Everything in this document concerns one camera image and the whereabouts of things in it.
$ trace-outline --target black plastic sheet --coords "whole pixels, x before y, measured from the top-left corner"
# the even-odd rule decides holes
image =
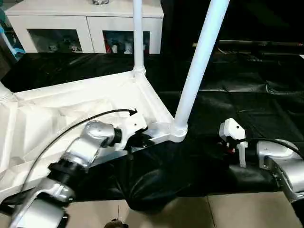
[[[219,125],[233,117],[247,137],[286,139],[304,152],[304,60],[297,56],[214,55],[181,143],[164,142],[90,169],[77,200],[126,199],[135,210],[161,209],[177,196],[279,190],[258,168],[255,148],[246,169],[227,156]],[[189,59],[146,56],[147,78],[172,115]],[[101,54],[26,54],[4,77],[13,92],[131,70],[133,57]]]

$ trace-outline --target white pole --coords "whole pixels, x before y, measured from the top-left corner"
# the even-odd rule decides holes
[[[219,34],[229,0],[211,0],[173,121],[175,134],[186,134],[188,118]]]
[[[143,65],[143,11],[142,0],[133,0],[134,72],[144,73]]]

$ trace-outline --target white cabinet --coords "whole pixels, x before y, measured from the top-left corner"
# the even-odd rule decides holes
[[[159,54],[160,0],[143,0],[145,52]],[[133,46],[133,1],[24,0],[6,11],[26,52],[125,52]]]

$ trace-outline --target silver robotic arm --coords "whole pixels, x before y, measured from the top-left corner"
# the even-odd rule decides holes
[[[239,150],[240,166],[246,167],[245,150],[247,142],[245,130],[232,118],[220,126],[220,137],[231,150]],[[254,139],[259,167],[269,170],[283,190],[289,202],[304,199],[304,160],[298,148],[291,142],[280,139]]]
[[[145,128],[145,121],[133,129],[114,128],[100,121],[88,122],[81,135],[73,140],[58,162],[50,164],[51,172],[28,194],[12,216],[9,228],[64,228],[68,222],[65,208],[75,198],[75,187],[103,147],[123,148],[136,130]]]

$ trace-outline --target floor tile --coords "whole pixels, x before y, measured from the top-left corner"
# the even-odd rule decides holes
[[[10,222],[10,217],[9,217],[9,216],[0,214],[0,227],[1,227],[1,228],[6,228],[6,227],[8,227],[9,222]]]
[[[214,228],[207,198],[177,198],[162,212],[147,215],[120,201],[119,218],[129,228]]]
[[[118,216],[118,201],[72,203],[67,212],[70,220],[67,228],[103,228]]]
[[[282,192],[208,196],[216,228],[301,228]]]

